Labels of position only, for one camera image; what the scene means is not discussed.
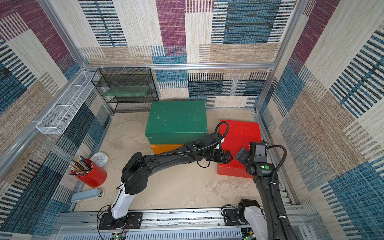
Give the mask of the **grey blue stapler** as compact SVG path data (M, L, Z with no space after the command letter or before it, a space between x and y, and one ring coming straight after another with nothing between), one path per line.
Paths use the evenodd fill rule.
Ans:
M73 194L71 198L71 203L79 203L92 201L97 199L102 199L105 195L105 191L101 189L90 189L87 191L79 192Z

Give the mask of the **white round device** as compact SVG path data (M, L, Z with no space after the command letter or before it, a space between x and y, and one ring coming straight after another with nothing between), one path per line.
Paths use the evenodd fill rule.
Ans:
M92 155L90 160L97 164L100 168L103 168L108 163L109 157L104 152L98 152Z

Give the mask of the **green plastic case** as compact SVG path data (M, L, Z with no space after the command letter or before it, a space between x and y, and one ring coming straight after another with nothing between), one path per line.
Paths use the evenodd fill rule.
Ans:
M150 91L148 87L110 88L103 93L107 97L145 97Z

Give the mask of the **red pencil cup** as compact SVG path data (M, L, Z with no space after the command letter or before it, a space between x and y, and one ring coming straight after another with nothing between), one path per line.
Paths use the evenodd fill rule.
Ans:
M107 179L107 172L91 161L92 169L85 175L75 177L91 188L100 187Z

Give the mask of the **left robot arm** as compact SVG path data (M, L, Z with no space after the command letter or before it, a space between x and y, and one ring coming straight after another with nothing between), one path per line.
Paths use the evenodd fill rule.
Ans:
M118 221L127 218L129 207L135 195L141 193L148 184L149 177L153 174L183 164L200 163L206 160L207 168L211 162L228 164L233 157L228 150L222 149L222 143L228 134L230 125L227 121L220 122L212 134L203 139L187 142L181 147L157 155L143 155L135 153L122 169L120 190L115 202L103 214L103 223L112 226Z

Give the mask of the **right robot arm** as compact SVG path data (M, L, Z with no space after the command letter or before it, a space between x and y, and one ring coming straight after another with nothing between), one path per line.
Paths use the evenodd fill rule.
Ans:
M279 164L267 163L268 150L279 148L283 156ZM280 192L278 171L287 157L282 145L268 145L266 142L250 142L250 149L241 148L236 159L253 176L262 199L262 206L244 206L245 220L250 224L257 240L296 240L297 236L289 221Z

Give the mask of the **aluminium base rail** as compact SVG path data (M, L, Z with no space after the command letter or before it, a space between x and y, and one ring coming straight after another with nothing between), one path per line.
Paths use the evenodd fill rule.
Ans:
M129 212L128 225L102 227L97 212L64 213L58 218L52 240L265 240L265 215L249 207L247 221L230 221L237 210L226 208L138 210Z

